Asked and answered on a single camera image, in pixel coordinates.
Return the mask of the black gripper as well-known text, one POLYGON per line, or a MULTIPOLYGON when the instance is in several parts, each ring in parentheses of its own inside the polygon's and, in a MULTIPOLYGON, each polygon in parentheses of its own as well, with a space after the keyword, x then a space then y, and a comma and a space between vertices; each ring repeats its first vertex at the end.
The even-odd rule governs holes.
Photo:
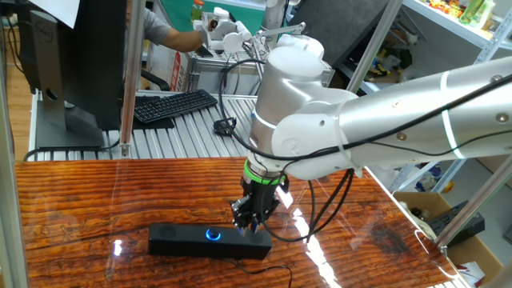
POLYGON ((267 223, 269 217, 279 205, 278 198, 274 195, 278 188, 289 191, 289 180, 283 178, 276 184, 265 185, 254 180, 250 182, 242 179, 243 197, 232 201, 230 208, 233 214, 233 224, 241 235, 245 235, 250 226, 250 231, 256 234, 267 223))

